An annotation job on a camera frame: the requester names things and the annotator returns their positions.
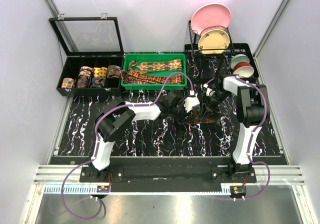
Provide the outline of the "black key pattern tie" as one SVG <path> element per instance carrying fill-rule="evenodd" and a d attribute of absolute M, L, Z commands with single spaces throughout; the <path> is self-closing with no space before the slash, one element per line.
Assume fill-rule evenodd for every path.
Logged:
<path fill-rule="evenodd" d="M 199 110 L 191 111 L 183 121 L 184 124 L 210 124 L 219 122 L 222 114 L 218 111 Z"/>

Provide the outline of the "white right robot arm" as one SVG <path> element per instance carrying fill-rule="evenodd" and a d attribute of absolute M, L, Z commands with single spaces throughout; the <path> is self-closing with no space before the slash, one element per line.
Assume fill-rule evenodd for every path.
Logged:
<path fill-rule="evenodd" d="M 252 172 L 253 150 L 262 125 L 270 116 L 267 87 L 253 84 L 239 75 L 212 78 L 203 87 L 207 108 L 216 108 L 227 97 L 236 96 L 236 117 L 239 134 L 227 167 L 228 179 L 239 182 Z"/>

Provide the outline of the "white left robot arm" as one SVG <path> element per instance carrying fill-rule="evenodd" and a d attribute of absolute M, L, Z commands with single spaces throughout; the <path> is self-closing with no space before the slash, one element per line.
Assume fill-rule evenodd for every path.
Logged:
<path fill-rule="evenodd" d="M 159 117 L 172 116 L 180 121 L 191 114 L 192 102 L 176 90 L 159 97 L 156 101 L 133 103 L 115 97 L 97 115 L 94 132 L 96 144 L 89 164 L 90 174 L 95 181 L 103 182 L 108 177 L 113 146 L 134 121 L 154 121 Z"/>

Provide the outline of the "cream ikat pattern tie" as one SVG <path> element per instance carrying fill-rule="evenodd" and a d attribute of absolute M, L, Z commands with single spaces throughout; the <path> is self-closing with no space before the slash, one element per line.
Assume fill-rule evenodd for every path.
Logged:
<path fill-rule="evenodd" d="M 181 59 L 174 59 L 169 61 L 142 61 L 133 60 L 128 67 L 129 71 L 138 72 L 141 74 L 160 72 L 160 71 L 180 71 L 183 69 L 183 62 Z"/>

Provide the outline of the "pale green bowl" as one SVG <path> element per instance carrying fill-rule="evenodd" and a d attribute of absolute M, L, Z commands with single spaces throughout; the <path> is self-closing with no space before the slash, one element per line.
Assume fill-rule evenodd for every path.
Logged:
<path fill-rule="evenodd" d="M 230 68 L 233 70 L 238 63 L 250 63 L 250 59 L 245 54 L 237 54 L 230 61 Z"/>

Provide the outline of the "red multicolour checked tie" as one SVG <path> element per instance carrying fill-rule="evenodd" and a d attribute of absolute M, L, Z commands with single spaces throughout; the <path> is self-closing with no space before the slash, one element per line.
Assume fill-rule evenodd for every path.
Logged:
<path fill-rule="evenodd" d="M 183 77 L 181 74 L 167 78 L 164 76 L 145 75 L 133 70 L 122 70 L 120 75 L 125 84 L 164 84 L 165 81 L 167 81 L 167 84 L 183 83 Z"/>

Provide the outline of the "green plastic tray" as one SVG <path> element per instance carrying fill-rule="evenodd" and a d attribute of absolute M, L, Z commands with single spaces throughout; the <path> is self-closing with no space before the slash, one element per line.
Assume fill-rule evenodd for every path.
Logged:
<path fill-rule="evenodd" d="M 183 90 L 187 84 L 186 56 L 183 53 L 127 53 L 122 67 L 125 90 Z"/>

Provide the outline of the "pink plate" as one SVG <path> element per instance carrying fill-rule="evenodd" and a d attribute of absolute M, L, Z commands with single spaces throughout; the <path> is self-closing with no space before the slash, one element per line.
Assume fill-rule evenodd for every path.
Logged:
<path fill-rule="evenodd" d="M 191 18 L 191 29 L 200 34 L 204 29 L 222 26 L 227 28 L 231 22 L 230 9 L 220 3 L 209 3 L 200 7 Z"/>

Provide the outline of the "rolled tie dark blue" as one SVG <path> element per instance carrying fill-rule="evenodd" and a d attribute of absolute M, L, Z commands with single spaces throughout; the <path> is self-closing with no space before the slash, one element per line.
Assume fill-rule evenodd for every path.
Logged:
<path fill-rule="evenodd" d="M 90 88 L 103 88 L 106 83 L 105 77 L 93 77 L 90 83 Z"/>

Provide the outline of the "rolled tie dark floral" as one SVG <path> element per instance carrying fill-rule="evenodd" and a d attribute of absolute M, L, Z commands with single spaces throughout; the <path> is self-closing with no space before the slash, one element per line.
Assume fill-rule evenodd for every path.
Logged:
<path fill-rule="evenodd" d="M 76 88 L 88 88 L 89 84 L 90 84 L 90 78 L 86 77 L 86 76 L 80 76 L 77 81 L 76 81 Z"/>

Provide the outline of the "rolled tie pink paisley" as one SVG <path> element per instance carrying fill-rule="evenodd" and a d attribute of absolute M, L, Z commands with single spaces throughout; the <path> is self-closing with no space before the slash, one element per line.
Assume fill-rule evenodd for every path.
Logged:
<path fill-rule="evenodd" d="M 91 78 L 94 74 L 94 69 L 92 67 L 89 66 L 82 66 L 80 68 L 79 77 L 87 77 L 87 78 Z"/>

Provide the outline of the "rolled tie blue orange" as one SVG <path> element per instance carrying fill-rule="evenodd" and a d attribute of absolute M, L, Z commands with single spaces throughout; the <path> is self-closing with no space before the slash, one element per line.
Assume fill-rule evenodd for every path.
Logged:
<path fill-rule="evenodd" d="M 71 89 L 75 87 L 75 80 L 73 78 L 66 77 L 62 80 L 61 88 Z"/>

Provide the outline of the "black tie storage box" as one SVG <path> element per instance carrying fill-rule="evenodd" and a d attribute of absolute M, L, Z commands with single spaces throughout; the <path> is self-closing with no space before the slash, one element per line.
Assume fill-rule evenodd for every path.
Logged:
<path fill-rule="evenodd" d="M 56 89 L 65 97 L 120 96 L 123 62 L 119 55 L 69 56 Z"/>

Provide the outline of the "glass box lid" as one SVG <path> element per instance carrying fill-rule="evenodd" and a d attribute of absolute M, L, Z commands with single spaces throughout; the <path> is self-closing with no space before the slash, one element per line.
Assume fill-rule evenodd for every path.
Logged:
<path fill-rule="evenodd" d="M 124 54 L 117 17 L 51 17 L 48 21 L 67 56 Z"/>

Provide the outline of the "aluminium frame rail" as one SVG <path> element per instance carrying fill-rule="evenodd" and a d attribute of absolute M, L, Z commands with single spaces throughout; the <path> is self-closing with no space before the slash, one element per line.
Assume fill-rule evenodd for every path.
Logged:
<path fill-rule="evenodd" d="M 75 168 L 75 165 L 40 165 L 37 169 L 34 181 L 36 183 L 61 183 L 68 173 L 68 183 L 77 183 L 81 175 L 81 168 Z M 303 186 L 305 184 L 301 169 L 297 165 L 269 165 L 270 181 L 273 186 L 293 185 Z M 267 181 L 268 172 L 264 165 L 253 166 L 256 174 L 256 180 L 259 184 Z"/>

